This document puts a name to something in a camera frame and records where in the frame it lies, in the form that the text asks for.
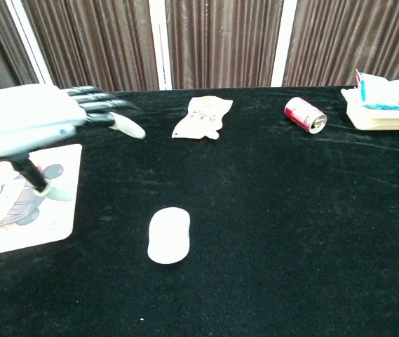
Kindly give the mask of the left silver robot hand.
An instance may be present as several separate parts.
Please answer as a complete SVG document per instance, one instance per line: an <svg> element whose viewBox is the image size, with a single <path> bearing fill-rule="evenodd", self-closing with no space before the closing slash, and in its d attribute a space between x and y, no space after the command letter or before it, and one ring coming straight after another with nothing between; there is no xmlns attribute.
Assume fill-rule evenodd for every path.
<svg viewBox="0 0 399 337"><path fill-rule="evenodd" d="M0 89L0 162L9 162L35 194L70 201L72 193L52 186L30 153L70 138L80 128L110 128L143 139L145 130L129 119L139 113L134 104L96 86L26 84Z"/></svg>

